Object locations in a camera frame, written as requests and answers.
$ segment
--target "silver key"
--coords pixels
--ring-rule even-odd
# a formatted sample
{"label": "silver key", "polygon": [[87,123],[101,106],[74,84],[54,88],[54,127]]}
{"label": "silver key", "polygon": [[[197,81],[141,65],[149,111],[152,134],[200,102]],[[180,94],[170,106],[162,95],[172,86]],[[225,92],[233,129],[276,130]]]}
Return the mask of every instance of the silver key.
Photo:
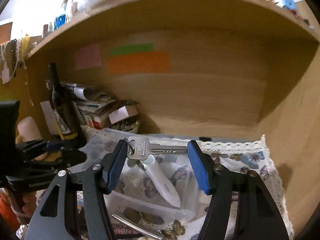
{"label": "silver key", "polygon": [[129,159],[135,160],[146,160],[148,155],[159,155],[159,154],[186,154],[186,146],[168,146],[160,145],[157,143],[150,143],[147,137],[140,136],[130,136],[128,141],[134,149],[134,152],[131,150],[131,147],[128,147],[127,157]]}

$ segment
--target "wine bottle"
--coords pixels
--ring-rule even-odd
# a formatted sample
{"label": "wine bottle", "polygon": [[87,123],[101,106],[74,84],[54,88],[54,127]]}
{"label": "wine bottle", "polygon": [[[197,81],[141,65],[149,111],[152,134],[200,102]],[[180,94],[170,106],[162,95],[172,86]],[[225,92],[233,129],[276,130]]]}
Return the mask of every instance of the wine bottle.
{"label": "wine bottle", "polygon": [[55,63],[49,64],[49,74],[51,81],[50,104],[58,129],[60,130],[60,137],[62,140],[74,141],[74,146],[81,148],[86,144],[86,139],[69,98],[68,91],[60,84]]}

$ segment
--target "tag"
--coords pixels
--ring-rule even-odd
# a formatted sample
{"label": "tag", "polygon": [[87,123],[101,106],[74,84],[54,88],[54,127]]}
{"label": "tag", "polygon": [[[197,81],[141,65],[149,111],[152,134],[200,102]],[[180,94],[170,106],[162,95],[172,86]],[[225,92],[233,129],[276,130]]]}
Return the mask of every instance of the tag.
{"label": "tag", "polygon": [[10,81],[10,72],[9,72],[9,68],[5,68],[2,72],[2,83],[6,84]]}

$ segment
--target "white handle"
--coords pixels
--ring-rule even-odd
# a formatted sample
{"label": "white handle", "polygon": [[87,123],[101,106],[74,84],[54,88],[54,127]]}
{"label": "white handle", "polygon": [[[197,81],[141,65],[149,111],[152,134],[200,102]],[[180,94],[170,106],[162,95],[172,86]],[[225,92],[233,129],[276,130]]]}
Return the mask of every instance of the white handle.
{"label": "white handle", "polygon": [[160,195],[172,206],[179,207],[181,206],[180,197],[178,192],[168,178],[164,175],[160,169],[158,162],[152,155],[149,155],[147,160],[141,161],[144,168],[146,169],[146,174],[151,178],[156,189]]}

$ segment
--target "green sticky note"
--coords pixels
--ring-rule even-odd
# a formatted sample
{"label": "green sticky note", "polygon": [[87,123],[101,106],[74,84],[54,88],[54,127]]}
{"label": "green sticky note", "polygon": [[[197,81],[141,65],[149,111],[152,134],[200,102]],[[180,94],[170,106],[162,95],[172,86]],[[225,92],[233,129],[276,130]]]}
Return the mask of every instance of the green sticky note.
{"label": "green sticky note", "polygon": [[110,56],[119,56],[124,54],[131,54],[137,52],[151,52],[153,51],[153,43],[146,44],[131,44],[126,46],[121,46],[118,48],[114,48],[110,52]]}

